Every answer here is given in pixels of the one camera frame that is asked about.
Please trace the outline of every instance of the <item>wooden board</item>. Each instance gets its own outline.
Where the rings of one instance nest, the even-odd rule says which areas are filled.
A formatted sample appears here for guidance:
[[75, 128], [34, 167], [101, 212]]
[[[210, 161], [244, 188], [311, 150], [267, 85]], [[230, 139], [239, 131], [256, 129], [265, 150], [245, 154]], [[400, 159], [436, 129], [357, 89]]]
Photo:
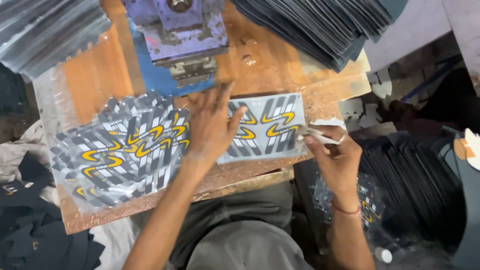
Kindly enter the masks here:
[[[125, 10], [120, 1], [101, 2], [112, 20], [112, 29], [101, 37], [102, 42], [98, 45], [57, 69], [58, 73], [65, 77], [66, 85], [63, 87], [68, 89], [72, 97], [78, 123], [90, 121], [92, 116], [101, 110], [104, 101], [111, 96], [121, 98], [145, 92], [125, 19]], [[228, 54], [216, 58], [219, 70], [215, 80], [235, 81], [234, 96], [301, 92], [305, 115], [310, 122], [317, 119], [341, 119], [338, 101], [370, 92], [365, 74], [370, 66], [364, 52], [356, 62], [349, 63], [344, 71], [336, 74], [308, 56], [299, 54], [296, 49], [266, 29], [248, 21], [228, 1], [223, 17], [230, 49]], [[186, 98], [176, 100], [176, 103], [187, 106], [185, 100]], [[62, 114], [60, 107], [56, 109], [56, 115], [52, 118]], [[240, 188], [241, 183], [247, 183], [251, 188], [266, 186], [274, 183], [272, 177], [261, 177], [254, 182], [242, 180], [308, 158], [311, 156], [215, 166], [199, 185], [195, 197], [208, 198], [214, 194], [227, 194], [232, 187]], [[147, 195], [97, 214], [82, 214], [61, 185], [58, 185], [57, 190], [67, 233], [75, 233], [151, 209], [156, 206], [164, 192]]]

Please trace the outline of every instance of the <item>gray shirt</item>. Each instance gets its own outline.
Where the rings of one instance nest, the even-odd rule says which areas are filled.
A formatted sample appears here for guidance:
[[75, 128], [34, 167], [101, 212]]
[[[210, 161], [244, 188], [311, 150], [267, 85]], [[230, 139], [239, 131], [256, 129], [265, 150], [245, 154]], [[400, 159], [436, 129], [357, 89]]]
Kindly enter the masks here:
[[262, 221], [213, 229], [195, 247], [187, 270], [313, 270], [284, 230]]

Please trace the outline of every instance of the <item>wooden table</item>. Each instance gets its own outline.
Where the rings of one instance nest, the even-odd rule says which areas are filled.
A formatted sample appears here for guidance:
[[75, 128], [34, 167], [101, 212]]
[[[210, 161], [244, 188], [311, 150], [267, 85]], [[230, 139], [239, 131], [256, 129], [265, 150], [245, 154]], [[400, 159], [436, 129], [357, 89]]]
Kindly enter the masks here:
[[[101, 3], [112, 21], [112, 28], [90, 50], [79, 52], [77, 57], [34, 81], [49, 144], [55, 133], [91, 121], [109, 97], [122, 98], [145, 92], [125, 10], [119, 0]], [[349, 63], [336, 74], [244, 18], [229, 1], [223, 18], [230, 48], [228, 54], [216, 57], [219, 70], [215, 81], [235, 81], [234, 97], [301, 92], [305, 116], [310, 122], [341, 120], [337, 103], [371, 90], [366, 76], [370, 66], [364, 52], [356, 62]], [[254, 64], [247, 64], [247, 55]], [[176, 104], [186, 105], [185, 99], [176, 100]], [[291, 179], [291, 165], [308, 158], [311, 156], [215, 166], [201, 182], [193, 200], [253, 190]], [[151, 209], [163, 194], [160, 191], [98, 214], [83, 214], [61, 184], [57, 185], [57, 190], [67, 233]]]

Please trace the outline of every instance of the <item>heat press machine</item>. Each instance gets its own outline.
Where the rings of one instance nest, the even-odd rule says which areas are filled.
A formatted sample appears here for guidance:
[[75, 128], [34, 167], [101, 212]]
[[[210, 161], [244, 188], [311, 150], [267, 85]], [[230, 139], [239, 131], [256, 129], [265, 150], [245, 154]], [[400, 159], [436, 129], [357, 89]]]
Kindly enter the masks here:
[[221, 12], [225, 0], [122, 0], [145, 36], [155, 66], [169, 68], [182, 87], [208, 80], [228, 53]]

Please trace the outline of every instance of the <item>person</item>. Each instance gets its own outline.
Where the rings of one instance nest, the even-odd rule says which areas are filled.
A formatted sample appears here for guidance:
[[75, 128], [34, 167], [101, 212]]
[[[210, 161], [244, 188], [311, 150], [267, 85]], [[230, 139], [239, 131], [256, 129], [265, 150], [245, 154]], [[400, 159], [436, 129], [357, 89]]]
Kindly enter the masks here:
[[[290, 237], [292, 195], [284, 182], [261, 190], [191, 204], [200, 181], [226, 152], [246, 107], [228, 121], [232, 85], [201, 93], [191, 111], [191, 140], [175, 180], [168, 186], [136, 240], [124, 270], [311, 270]], [[310, 126], [339, 140], [336, 126]], [[332, 269], [374, 269], [363, 234], [357, 196], [361, 148], [348, 136], [339, 146], [315, 138], [305, 143], [334, 194], [330, 249]]]

